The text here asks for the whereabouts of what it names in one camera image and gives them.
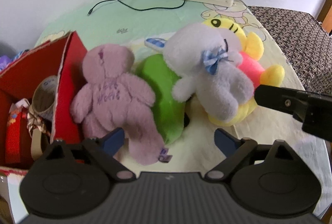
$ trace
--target cardboard box flap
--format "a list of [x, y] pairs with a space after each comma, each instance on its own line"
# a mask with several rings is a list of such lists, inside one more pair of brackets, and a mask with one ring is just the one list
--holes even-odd
[[0, 72], [0, 90], [15, 99], [32, 98], [46, 77], [57, 75], [68, 36], [30, 50]]
[[77, 32], [72, 32], [59, 66], [51, 142], [60, 138], [72, 144], [79, 143], [83, 139], [79, 126], [71, 118], [69, 109], [73, 98], [86, 83], [82, 73], [82, 61], [86, 53], [87, 49]]

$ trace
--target stuffed animal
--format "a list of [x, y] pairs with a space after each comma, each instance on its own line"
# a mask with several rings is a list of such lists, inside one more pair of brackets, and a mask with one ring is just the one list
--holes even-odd
[[254, 93], [253, 83], [238, 69], [240, 50], [239, 38], [228, 29], [195, 23], [177, 31], [163, 49], [166, 64], [181, 77], [173, 98], [185, 102], [196, 93], [208, 114], [230, 121]]
[[185, 102], [172, 97], [172, 88], [180, 79], [167, 67], [162, 54], [154, 54], [139, 63], [135, 74], [144, 79], [156, 94], [156, 102], [151, 108], [158, 132], [165, 144], [177, 140], [189, 124], [185, 114]]
[[103, 137], [117, 127], [129, 137], [129, 153], [140, 164], [165, 155], [164, 141], [153, 120], [155, 94], [130, 74], [134, 54], [127, 47], [106, 44], [87, 52], [82, 63], [87, 84], [72, 101], [70, 113], [82, 123], [85, 137]]
[[[254, 32], [250, 32], [246, 36], [243, 29], [233, 21], [225, 18], [213, 18], [203, 22], [212, 28], [219, 28], [221, 34], [225, 28], [234, 32], [241, 41], [241, 52], [243, 61], [238, 65], [238, 69], [243, 71], [253, 82], [256, 89], [260, 84], [280, 86], [283, 82], [285, 71], [281, 65], [272, 65], [268, 69], [264, 69], [258, 60], [262, 57], [264, 52], [264, 46], [262, 40]], [[217, 118], [209, 115], [209, 119], [212, 123], [219, 126], [231, 126], [235, 123], [241, 122], [246, 118], [255, 108], [257, 103], [252, 97], [248, 102], [239, 106], [237, 114], [229, 122], [221, 121]]]

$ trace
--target pink plush body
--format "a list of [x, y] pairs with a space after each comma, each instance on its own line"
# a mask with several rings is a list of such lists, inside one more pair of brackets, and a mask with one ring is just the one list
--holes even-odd
[[105, 136], [117, 127], [129, 136], [129, 153], [142, 165], [158, 161], [164, 141], [150, 107], [155, 94], [141, 78], [128, 73], [134, 62], [126, 47], [107, 44], [89, 51], [83, 60], [87, 84], [75, 96], [71, 114], [82, 123], [84, 136]]
[[243, 61], [237, 68], [246, 74], [249, 79], [251, 79], [254, 84], [254, 88], [256, 89], [261, 84], [261, 75], [265, 69], [248, 54], [243, 51], [240, 52], [240, 54], [242, 55]]

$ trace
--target tape roll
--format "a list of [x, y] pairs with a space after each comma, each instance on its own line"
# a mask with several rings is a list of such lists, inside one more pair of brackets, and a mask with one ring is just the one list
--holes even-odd
[[36, 88], [32, 97], [32, 108], [42, 118], [52, 122], [57, 86], [57, 76], [44, 79]]

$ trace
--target red gift box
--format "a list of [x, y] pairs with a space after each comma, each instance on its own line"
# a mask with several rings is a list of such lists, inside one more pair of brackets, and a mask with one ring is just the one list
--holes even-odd
[[[58, 86], [51, 143], [55, 139], [69, 144], [82, 141], [83, 135], [72, 121], [69, 107], [86, 83], [81, 70], [86, 53], [78, 34], [69, 32], [60, 39], [30, 50], [0, 72], [0, 166], [5, 166], [6, 129], [11, 104], [23, 98], [31, 99], [37, 86], [52, 75], [57, 75]], [[17, 165], [8, 167], [20, 168]]]

